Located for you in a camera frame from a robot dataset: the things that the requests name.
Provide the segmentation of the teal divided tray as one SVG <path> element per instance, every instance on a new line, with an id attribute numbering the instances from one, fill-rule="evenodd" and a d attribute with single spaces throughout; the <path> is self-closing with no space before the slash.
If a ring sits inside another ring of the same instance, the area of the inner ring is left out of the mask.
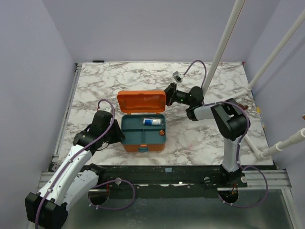
<path id="1" fill-rule="evenodd" d="M 144 119 L 160 119 L 160 125 L 144 125 Z M 125 136 L 123 145 L 157 145 L 165 144 L 166 134 L 165 116 L 162 114 L 126 114 L 121 118 L 121 131 Z"/>

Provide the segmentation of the orange medicine kit box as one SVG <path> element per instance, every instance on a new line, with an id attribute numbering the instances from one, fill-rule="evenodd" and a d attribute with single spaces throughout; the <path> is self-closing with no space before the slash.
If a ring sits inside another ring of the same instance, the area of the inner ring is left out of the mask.
<path id="1" fill-rule="evenodd" d="M 124 115 L 163 114 L 166 95 L 162 90 L 120 91 L 117 100 Z M 127 152 L 159 152 L 164 150 L 165 144 L 123 145 L 123 147 Z"/>

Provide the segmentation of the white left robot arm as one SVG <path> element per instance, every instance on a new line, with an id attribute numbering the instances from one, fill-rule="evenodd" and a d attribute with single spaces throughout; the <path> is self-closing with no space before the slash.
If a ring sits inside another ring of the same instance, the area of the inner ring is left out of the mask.
<path id="1" fill-rule="evenodd" d="M 77 174 L 104 143 L 124 139 L 114 112 L 97 111 L 92 123 L 76 134 L 68 155 L 51 179 L 37 193 L 29 193 L 25 198 L 28 220 L 45 229 L 60 229 L 72 205 L 89 188 L 105 185 L 104 172 L 96 165 L 80 177 Z"/>

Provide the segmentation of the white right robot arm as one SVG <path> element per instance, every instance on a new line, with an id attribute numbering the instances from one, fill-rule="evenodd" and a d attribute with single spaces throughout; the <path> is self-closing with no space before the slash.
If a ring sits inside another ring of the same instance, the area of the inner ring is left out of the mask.
<path id="1" fill-rule="evenodd" d="M 236 182 L 235 172 L 240 170 L 240 148 L 243 138 L 250 127 L 250 119 L 233 98 L 226 101 L 205 104 L 203 90 L 194 86 L 189 92 L 177 90 L 177 84 L 171 83 L 165 90 L 166 105 L 179 103 L 189 106 L 186 109 L 188 119 L 200 121 L 213 119 L 224 138 L 224 157 L 219 175 L 220 183 L 230 187 Z"/>

